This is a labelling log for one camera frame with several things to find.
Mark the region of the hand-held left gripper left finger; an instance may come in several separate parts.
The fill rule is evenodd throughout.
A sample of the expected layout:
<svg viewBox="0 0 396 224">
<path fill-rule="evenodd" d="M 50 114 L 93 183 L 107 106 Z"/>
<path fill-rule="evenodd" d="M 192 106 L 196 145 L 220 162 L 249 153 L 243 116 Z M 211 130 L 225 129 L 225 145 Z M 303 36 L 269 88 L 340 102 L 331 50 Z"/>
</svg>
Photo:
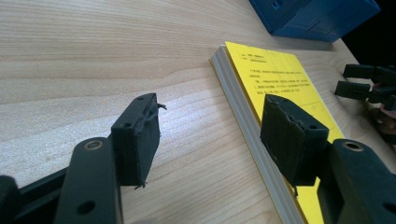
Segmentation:
<svg viewBox="0 0 396 224">
<path fill-rule="evenodd" d="M 117 173 L 123 186 L 145 187 L 160 144 L 159 109 L 156 93 L 136 97 L 111 127 Z"/>
</svg>

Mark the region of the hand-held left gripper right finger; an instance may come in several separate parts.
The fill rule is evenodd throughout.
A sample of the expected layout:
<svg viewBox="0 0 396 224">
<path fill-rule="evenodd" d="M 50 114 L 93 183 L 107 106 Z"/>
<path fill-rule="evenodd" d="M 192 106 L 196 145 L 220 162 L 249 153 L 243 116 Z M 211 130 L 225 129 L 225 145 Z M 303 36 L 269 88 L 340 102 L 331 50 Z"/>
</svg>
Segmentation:
<svg viewBox="0 0 396 224">
<path fill-rule="evenodd" d="M 323 186 L 330 186 L 330 168 L 325 159 L 329 132 L 293 101 L 273 94 L 264 97 L 261 140 L 294 188 L 313 186 L 317 177 Z"/>
</svg>

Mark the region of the yellow book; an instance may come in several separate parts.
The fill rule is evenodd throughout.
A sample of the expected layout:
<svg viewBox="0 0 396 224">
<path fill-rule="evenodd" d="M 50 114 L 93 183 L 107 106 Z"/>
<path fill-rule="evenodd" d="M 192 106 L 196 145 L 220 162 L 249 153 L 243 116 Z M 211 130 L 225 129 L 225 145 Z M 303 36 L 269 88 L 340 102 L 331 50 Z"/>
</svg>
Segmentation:
<svg viewBox="0 0 396 224">
<path fill-rule="evenodd" d="M 209 59 L 247 141 L 251 155 L 283 224 L 324 224 L 318 185 L 293 189 L 261 143 L 264 96 L 292 100 L 330 129 L 331 141 L 340 128 L 293 54 L 227 42 Z"/>
</svg>

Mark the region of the blue file box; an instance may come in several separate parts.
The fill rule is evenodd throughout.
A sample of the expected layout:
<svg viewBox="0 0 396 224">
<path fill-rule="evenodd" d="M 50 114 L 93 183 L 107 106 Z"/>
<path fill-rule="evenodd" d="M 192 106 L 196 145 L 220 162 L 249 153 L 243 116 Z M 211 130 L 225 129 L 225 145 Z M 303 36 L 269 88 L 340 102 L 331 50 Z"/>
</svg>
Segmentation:
<svg viewBox="0 0 396 224">
<path fill-rule="evenodd" d="M 248 0 L 268 33 L 334 42 L 381 11 L 375 0 Z"/>
</svg>

